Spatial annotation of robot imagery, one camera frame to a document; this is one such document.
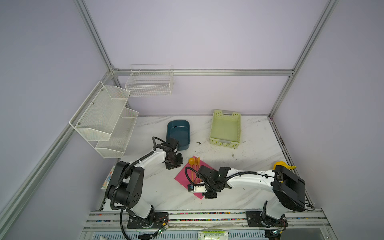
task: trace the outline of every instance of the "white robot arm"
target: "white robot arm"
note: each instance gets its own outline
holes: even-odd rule
[[[175,152],[178,142],[175,139],[162,142],[154,142],[153,151],[132,163],[119,162],[105,194],[111,199],[112,209],[125,209],[144,227],[151,226],[154,217],[154,207],[141,198],[144,168],[150,166],[151,162],[162,161],[167,169],[180,167],[183,163],[181,154]],[[188,170],[194,171],[203,182],[193,183],[187,174]],[[186,167],[185,174],[191,183],[188,185],[188,191],[201,192],[206,199],[217,198],[217,193],[223,188],[248,186],[273,192],[275,196],[265,202],[260,214],[261,223],[266,227],[273,226],[275,220],[280,219],[289,210],[305,210],[305,182],[284,166],[277,165],[274,170],[259,172],[229,167],[221,167],[216,171],[206,166],[201,166],[196,171]],[[123,206],[115,207],[115,202]]]

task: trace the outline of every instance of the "green perforated basket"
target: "green perforated basket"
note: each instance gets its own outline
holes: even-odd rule
[[[241,114],[215,110],[212,120],[210,144],[237,148],[240,144]]]

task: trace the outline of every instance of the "white marble tabletop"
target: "white marble tabletop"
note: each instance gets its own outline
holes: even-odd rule
[[[122,161],[131,162],[150,152],[152,136],[165,140],[167,124],[177,119],[190,124],[190,146],[180,151],[183,166],[193,155],[217,170],[268,170],[275,162],[286,161],[266,116],[242,116],[241,143],[237,149],[209,144],[211,116],[138,117]],[[200,200],[174,180],[181,169],[167,170],[163,163],[146,167],[142,197],[156,210],[260,209],[273,197],[273,193],[244,187],[224,189],[216,199]]]

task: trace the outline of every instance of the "wire mesh basket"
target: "wire mesh basket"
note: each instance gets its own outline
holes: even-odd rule
[[[215,110],[212,119],[210,144],[237,148],[241,136],[241,114]]]
[[[73,127],[87,141],[108,141],[128,97],[125,89],[103,85]]]
[[[127,149],[139,113],[126,108],[129,91],[105,86],[91,93],[70,120],[70,125],[103,157],[121,158]]]
[[[173,89],[172,65],[131,65],[125,88],[132,97],[170,96]]]
[[[109,141],[98,142],[96,151],[103,158],[121,158],[127,149],[139,112],[123,108]]]

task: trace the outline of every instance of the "blue plastic bin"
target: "blue plastic bin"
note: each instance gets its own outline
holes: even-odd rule
[[[187,120],[170,121],[167,125],[167,139],[169,137],[179,141],[179,151],[188,149],[191,142],[189,122]]]

